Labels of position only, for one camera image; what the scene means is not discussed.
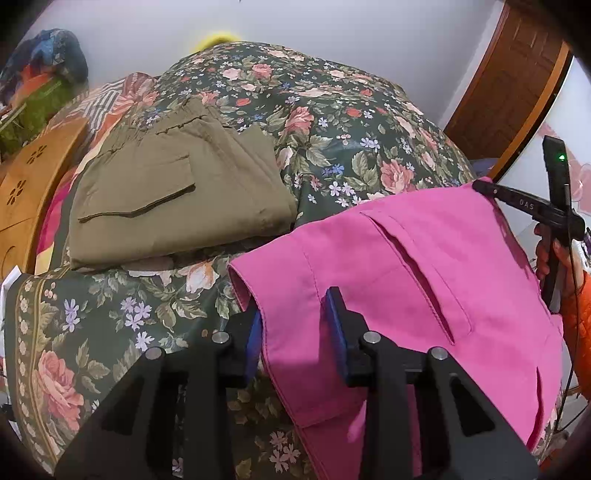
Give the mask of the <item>right hand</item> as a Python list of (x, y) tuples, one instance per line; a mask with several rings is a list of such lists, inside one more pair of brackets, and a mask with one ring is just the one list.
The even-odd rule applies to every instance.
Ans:
[(550, 239), (550, 228), (538, 223), (534, 234), (539, 237), (536, 246), (535, 270), (538, 279), (543, 282), (550, 273), (551, 253), (559, 262), (559, 269), (562, 271), (562, 297), (568, 298), (584, 285), (584, 271), (581, 260), (574, 250), (564, 247), (558, 240)]

